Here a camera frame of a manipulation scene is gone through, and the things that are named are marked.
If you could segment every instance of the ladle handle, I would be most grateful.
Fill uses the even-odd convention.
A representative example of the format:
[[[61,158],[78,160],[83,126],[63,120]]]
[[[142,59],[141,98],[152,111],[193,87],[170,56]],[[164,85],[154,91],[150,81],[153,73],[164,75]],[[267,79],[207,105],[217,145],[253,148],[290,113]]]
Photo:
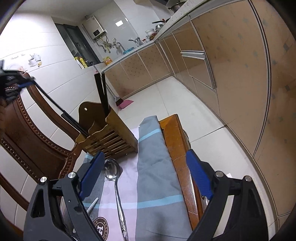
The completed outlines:
[[[126,219],[124,217],[123,209],[121,206],[121,201],[118,192],[117,180],[115,180],[115,196],[116,196],[116,204],[117,204],[117,212],[118,212],[118,219],[121,228],[121,233],[124,241],[128,241],[128,230],[126,227]]]

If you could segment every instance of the kitchen countertop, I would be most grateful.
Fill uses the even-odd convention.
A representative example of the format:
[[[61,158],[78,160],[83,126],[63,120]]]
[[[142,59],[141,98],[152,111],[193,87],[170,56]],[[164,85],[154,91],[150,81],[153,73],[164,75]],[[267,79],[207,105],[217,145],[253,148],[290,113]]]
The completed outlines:
[[[105,66],[104,68],[101,69],[101,71],[106,71],[108,69],[110,69],[113,65],[115,65],[116,63],[118,63],[120,60],[122,60],[123,58],[126,58],[128,56],[130,56],[131,54],[141,50],[142,48],[145,48],[151,44],[153,44],[156,40],[158,40],[171,26],[173,26],[175,23],[177,23],[180,19],[182,19],[183,17],[185,17],[186,15],[188,15],[190,12],[192,12],[194,9],[196,9],[199,5],[201,5],[202,3],[206,2],[207,0],[187,0],[182,7],[171,17],[171,19],[161,28],[161,30],[157,33],[157,35],[155,36],[155,38],[153,40],[151,40],[148,43],[145,43],[135,49],[133,49],[132,51],[128,52],[125,55],[122,55],[118,58],[116,58],[115,60],[113,60],[113,62],[107,66]]]

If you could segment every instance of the beige cabinet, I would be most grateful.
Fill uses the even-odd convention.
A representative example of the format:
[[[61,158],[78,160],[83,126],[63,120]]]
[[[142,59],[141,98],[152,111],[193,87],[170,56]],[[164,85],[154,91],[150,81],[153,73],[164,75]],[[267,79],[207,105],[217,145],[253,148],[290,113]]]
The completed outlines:
[[[192,20],[211,65],[220,116],[254,154],[268,96],[266,53],[248,1],[231,3]]]
[[[188,22],[173,31],[175,39],[181,51],[193,50],[203,51],[200,41],[191,23]]]
[[[176,77],[184,83],[189,89],[196,93],[196,88],[192,77],[189,75],[184,60],[181,55],[181,50],[174,36],[171,34],[164,38],[164,42],[168,47],[168,51],[171,53],[172,58],[177,66],[177,71],[175,72]]]
[[[134,53],[120,63],[136,90],[153,81],[137,53]]]
[[[171,75],[166,58],[152,44],[112,65],[105,74],[114,89],[124,98],[154,81]]]
[[[112,66],[105,75],[121,98],[136,90],[120,63]]]
[[[138,54],[145,64],[153,81],[170,74],[169,69],[156,45],[151,45],[150,47],[139,51]]]
[[[202,59],[183,57],[189,74],[195,79],[213,88],[205,61]]]
[[[266,125],[254,159],[263,173],[278,215],[296,202],[296,41],[276,10],[252,0],[263,24],[271,59],[271,97]]]

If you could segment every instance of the blue gripper pad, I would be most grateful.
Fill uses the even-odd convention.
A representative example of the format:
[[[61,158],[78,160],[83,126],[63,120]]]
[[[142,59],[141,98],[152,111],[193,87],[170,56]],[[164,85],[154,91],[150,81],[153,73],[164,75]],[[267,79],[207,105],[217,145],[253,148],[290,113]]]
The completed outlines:
[[[186,152],[186,163],[200,194],[211,200],[214,195],[211,188],[211,180],[215,173],[213,168],[209,163],[201,161],[192,149]]]
[[[88,197],[96,181],[104,168],[105,164],[105,155],[103,152],[99,151],[89,163],[84,163],[83,165],[90,165],[87,171],[85,172],[83,178],[80,181],[80,200],[84,200]]]

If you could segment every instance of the drawer handle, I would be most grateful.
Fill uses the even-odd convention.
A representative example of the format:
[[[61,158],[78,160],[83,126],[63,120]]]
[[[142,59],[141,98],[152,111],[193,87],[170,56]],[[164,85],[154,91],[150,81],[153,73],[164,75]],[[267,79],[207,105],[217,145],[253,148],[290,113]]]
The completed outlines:
[[[203,51],[181,51],[182,57],[205,59],[205,53]]]

